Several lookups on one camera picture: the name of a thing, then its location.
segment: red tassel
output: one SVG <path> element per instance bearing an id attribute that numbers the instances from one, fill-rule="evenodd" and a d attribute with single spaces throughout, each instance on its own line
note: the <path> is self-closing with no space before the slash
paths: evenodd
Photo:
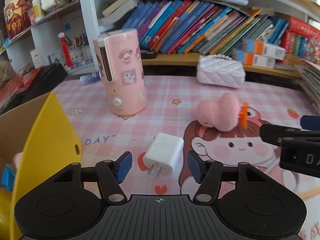
<path id="1" fill-rule="evenodd" d="M 72 67 L 71 56 L 69 53 L 68 45 L 64 39 L 64 33 L 59 33 L 59 38 L 61 41 L 62 51 L 63 51 L 64 58 L 66 60 L 67 67 Z"/>

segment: tablecloth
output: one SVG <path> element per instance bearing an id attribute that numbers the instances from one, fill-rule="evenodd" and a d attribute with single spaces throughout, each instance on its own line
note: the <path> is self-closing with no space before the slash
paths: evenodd
<path id="1" fill-rule="evenodd" d="M 159 132 L 179 136 L 185 139 L 185 149 L 193 147 L 198 154 L 208 151 L 208 156 L 201 155 L 203 159 L 210 157 L 225 165 L 234 165 L 244 158 L 297 193 L 308 210 L 300 237 L 314 240 L 320 236 L 320 210 L 316 208 L 320 201 L 320 179 L 280 169 L 278 149 L 262 143 L 259 137 L 262 123 L 300 128 L 301 116 L 315 115 L 303 92 L 252 82 L 245 82 L 240 89 L 231 89 L 200 84 L 195 77 L 180 76 L 146 76 L 145 86 L 148 105 L 133 116 L 116 116 L 110 111 L 101 82 L 82 87 L 79 80 L 66 81 L 54 89 L 83 142 L 82 166 L 94 166 L 105 159 L 116 160 L 130 151 L 132 168 L 121 184 L 128 197 L 131 194 L 180 193 L 192 197 L 198 185 L 184 165 L 185 152 L 181 153 L 171 177 L 157 178 L 152 172 L 148 175 L 148 167 L 142 160 Z M 197 123 L 193 122 L 197 104 L 205 99 L 217 101 L 225 92 L 233 93 L 241 105 L 249 103 L 248 131 L 233 135 L 220 132 L 211 138 L 202 138 Z M 219 149 L 228 150 L 220 154 Z M 99 195 L 95 183 L 86 183 L 85 188 Z M 233 188 L 234 184 L 224 182 L 221 195 Z"/>

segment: white charger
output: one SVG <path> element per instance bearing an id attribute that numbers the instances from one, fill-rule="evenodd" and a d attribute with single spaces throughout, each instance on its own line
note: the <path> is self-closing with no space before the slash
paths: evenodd
<path id="1" fill-rule="evenodd" d="M 180 137 L 158 133 L 143 157 L 143 163 L 149 168 L 148 174 L 156 172 L 157 177 L 171 175 L 178 163 L 184 140 Z"/>

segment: metal pin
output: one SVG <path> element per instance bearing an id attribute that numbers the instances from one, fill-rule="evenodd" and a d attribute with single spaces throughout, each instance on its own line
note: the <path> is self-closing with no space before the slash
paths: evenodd
<path id="1" fill-rule="evenodd" d="M 149 168 L 149 170 L 148 170 L 148 175 L 150 175 L 150 173 L 151 173 L 151 171 L 152 171 L 153 167 L 154 167 L 154 164 L 152 164 L 152 165 L 151 165 L 151 167 Z"/>
<path id="2" fill-rule="evenodd" d="M 161 171 L 162 171 L 162 166 L 160 167 L 158 173 L 157 173 L 157 178 L 159 178 L 160 174 L 161 174 Z"/>

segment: pink cheek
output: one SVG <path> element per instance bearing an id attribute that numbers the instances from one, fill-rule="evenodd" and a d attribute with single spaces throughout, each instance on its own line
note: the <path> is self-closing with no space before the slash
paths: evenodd
<path id="1" fill-rule="evenodd" d="M 213 154 L 216 155 L 218 158 L 226 159 L 230 156 L 231 150 L 230 147 L 225 146 L 223 144 L 218 144 L 212 148 Z"/>
<path id="2" fill-rule="evenodd" d="M 266 156 L 268 152 L 268 148 L 263 143 L 255 144 L 253 150 L 255 154 L 260 157 Z"/>

